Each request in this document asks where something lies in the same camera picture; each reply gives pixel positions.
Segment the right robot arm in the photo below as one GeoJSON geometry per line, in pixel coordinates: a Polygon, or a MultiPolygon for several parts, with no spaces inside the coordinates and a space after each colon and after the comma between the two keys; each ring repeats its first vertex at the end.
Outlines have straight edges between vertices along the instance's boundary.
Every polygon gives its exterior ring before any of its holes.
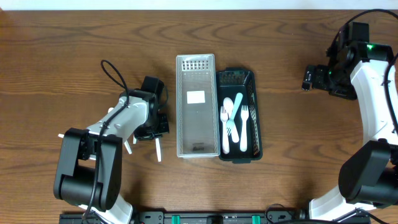
{"type": "Polygon", "coordinates": [[[326,52],[328,65],[309,65],[302,89],[359,103],[363,145],[341,167],[338,185],[310,201],[311,220],[355,222],[364,211],[397,205],[397,90],[393,51],[369,41],[367,23],[349,22],[326,52]]]}

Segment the black perforated plastic basket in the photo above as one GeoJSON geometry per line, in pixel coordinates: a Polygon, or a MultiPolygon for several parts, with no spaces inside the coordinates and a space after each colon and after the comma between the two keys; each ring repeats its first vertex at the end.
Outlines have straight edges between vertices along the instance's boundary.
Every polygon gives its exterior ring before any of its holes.
{"type": "Polygon", "coordinates": [[[223,106],[225,98],[235,99],[237,93],[243,94],[241,106],[247,106],[249,116],[246,121],[248,149],[240,150],[239,143],[229,143],[229,153],[220,152],[222,161],[235,164],[250,163],[262,158],[261,128],[257,106],[256,82],[254,72],[245,68],[226,68],[216,72],[218,106],[223,106]]]}

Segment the white plastic fork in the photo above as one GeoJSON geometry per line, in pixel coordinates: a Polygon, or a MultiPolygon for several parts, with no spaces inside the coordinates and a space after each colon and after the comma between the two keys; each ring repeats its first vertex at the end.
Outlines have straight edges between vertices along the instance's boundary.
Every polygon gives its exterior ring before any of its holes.
{"type": "Polygon", "coordinates": [[[226,123],[228,121],[228,114],[224,108],[221,106],[220,108],[220,120],[222,122],[222,150],[224,154],[229,153],[229,139],[228,139],[228,132],[226,129],[226,123]]]}
{"type": "Polygon", "coordinates": [[[231,113],[231,117],[229,118],[229,120],[226,123],[226,130],[227,130],[228,135],[231,135],[231,133],[235,127],[234,119],[235,119],[236,113],[238,112],[239,106],[242,102],[242,99],[243,99],[243,94],[237,93],[236,97],[235,97],[234,104],[233,104],[233,110],[231,113]]]}
{"type": "Polygon", "coordinates": [[[248,149],[248,136],[247,136],[247,120],[249,118],[249,110],[247,105],[241,107],[241,139],[240,139],[240,151],[246,152],[248,149]]]}

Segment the white perforated plastic basket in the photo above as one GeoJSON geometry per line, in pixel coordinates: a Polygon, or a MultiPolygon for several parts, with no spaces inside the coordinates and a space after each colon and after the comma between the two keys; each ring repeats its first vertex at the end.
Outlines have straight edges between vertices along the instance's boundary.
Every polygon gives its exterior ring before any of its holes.
{"type": "Polygon", "coordinates": [[[220,154],[215,56],[176,56],[177,156],[184,159],[220,154]]]}

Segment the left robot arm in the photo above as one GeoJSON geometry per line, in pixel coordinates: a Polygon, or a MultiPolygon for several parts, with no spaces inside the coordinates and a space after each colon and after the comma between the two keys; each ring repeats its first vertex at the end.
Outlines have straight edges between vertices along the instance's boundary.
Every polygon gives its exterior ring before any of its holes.
{"type": "Polygon", "coordinates": [[[139,89],[119,96],[108,114],[86,129],[70,128],[62,137],[53,194],[87,211],[84,221],[130,223],[133,206],[120,195],[122,149],[128,139],[154,140],[169,132],[167,116],[160,113],[165,88],[155,77],[145,77],[139,89]]]}

